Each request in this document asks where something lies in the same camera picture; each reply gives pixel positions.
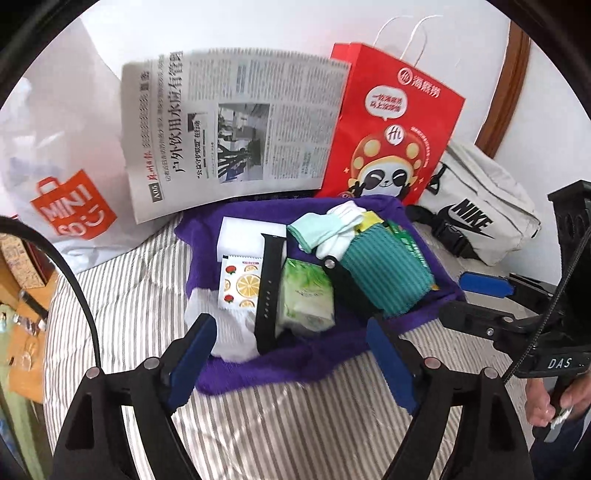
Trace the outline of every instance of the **white nike bag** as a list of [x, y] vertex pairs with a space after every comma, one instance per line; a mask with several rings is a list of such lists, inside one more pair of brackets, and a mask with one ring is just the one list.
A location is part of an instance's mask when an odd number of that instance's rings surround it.
[[524, 188], [478, 147], [454, 140], [417, 204], [459, 229], [488, 265], [521, 249], [541, 227]]

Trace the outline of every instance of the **human hand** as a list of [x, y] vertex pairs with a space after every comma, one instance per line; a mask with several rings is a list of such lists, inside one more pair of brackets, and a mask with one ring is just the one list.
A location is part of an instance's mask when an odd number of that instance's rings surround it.
[[[545, 427], [556, 414], [541, 378], [529, 378], [525, 386], [525, 416], [535, 427]], [[575, 379], [560, 397], [560, 407], [573, 407], [569, 420], [580, 417], [591, 405], [591, 373]]]

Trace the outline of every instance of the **striped bedsheet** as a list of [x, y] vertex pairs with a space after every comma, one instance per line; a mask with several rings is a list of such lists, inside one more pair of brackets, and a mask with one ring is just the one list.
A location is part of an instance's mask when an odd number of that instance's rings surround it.
[[[191, 252], [174, 236], [177, 222], [135, 250], [79, 275], [96, 316], [107, 373], [133, 369], [145, 358], [159, 356], [186, 332], [184, 285]], [[459, 261], [417, 228], [452, 277], [465, 269], [496, 273], [479, 261]], [[447, 330], [438, 320], [405, 337], [424, 356], [436, 356], [452, 369], [479, 372], [492, 366], [502, 372], [509, 364], [491, 342]], [[48, 321], [44, 374], [52, 449], [80, 379], [92, 365], [88, 327], [61, 279]], [[514, 378], [508, 387], [525, 426], [523, 382]], [[452, 451], [460, 412], [455, 407], [450, 413], [433, 479], [439, 478]], [[124, 409], [124, 417], [140, 478], [151, 479], [130, 408]], [[195, 392], [173, 420], [204, 480], [379, 479], [410, 423], [406, 411], [394, 403], [371, 353], [345, 362], [313, 384], [266, 385], [218, 397]]]

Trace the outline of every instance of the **purple cloth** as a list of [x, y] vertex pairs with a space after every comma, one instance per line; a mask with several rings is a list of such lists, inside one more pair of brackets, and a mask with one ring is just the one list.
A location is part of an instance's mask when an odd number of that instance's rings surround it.
[[[326, 213], [330, 208], [348, 199], [302, 198], [287, 200], [262, 200], [258, 202], [212, 203], [185, 211], [175, 230], [176, 235], [193, 250], [193, 259], [187, 280], [187, 295], [194, 288], [219, 288], [221, 264], [217, 262], [217, 237], [225, 216], [290, 224], [307, 212]], [[447, 275], [435, 255], [404, 213], [404, 207], [394, 197], [372, 195], [355, 199], [355, 203], [373, 210], [382, 219], [390, 219], [401, 225], [415, 239], [425, 256], [439, 291], [429, 292], [409, 313], [391, 319], [391, 326], [404, 333], [435, 319], [439, 307], [450, 300], [463, 298], [457, 284]], [[287, 256], [297, 260], [319, 263], [297, 246], [288, 234]], [[350, 311], [335, 305], [336, 326], [313, 339], [302, 339], [284, 332], [278, 338], [279, 348], [242, 364], [224, 362], [210, 357], [203, 368], [197, 390], [208, 395], [218, 395], [255, 385], [276, 382], [312, 382], [328, 375], [345, 360], [365, 352], [365, 326]]]

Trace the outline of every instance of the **nike logo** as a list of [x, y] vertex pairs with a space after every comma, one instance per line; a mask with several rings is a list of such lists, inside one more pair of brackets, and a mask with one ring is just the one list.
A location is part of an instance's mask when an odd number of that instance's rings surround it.
[[483, 228], [492, 224], [493, 220], [468, 199], [462, 200], [457, 205], [442, 208], [439, 210], [439, 215], [457, 228], [493, 238], [482, 231]]

